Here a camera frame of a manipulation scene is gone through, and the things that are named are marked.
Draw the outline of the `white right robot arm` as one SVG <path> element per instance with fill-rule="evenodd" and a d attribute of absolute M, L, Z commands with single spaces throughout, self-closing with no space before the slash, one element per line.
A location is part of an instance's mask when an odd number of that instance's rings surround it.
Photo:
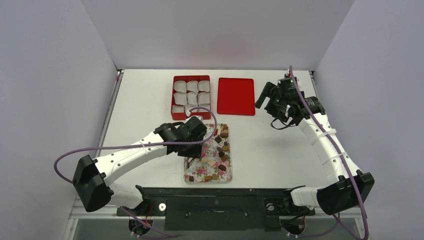
<path fill-rule="evenodd" d="M 296 213 L 301 207 L 322 209 L 333 215 L 359 207 L 366 214 L 364 203 L 374 183 L 369 172 L 362 172 L 349 158 L 331 127 L 326 111 L 316 96 L 306 97 L 299 81 L 289 77 L 277 84 L 267 82 L 254 106 L 259 109 L 265 99 L 265 110 L 285 128 L 298 127 L 306 136 L 324 168 L 327 186 L 296 187 L 282 199 L 283 209 Z"/>

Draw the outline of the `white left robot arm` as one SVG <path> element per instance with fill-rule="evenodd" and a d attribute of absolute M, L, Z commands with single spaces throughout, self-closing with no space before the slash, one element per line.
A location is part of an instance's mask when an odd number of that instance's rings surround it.
<path fill-rule="evenodd" d="M 72 184 L 86 212 L 95 212 L 106 205 L 131 209 L 143 215 L 149 201 L 136 186 L 125 186 L 116 180 L 147 163 L 172 153 L 181 157 L 198 158 L 207 134 L 207 126 L 196 116 L 186 122 L 163 123 L 141 140 L 108 155 L 82 157 Z"/>

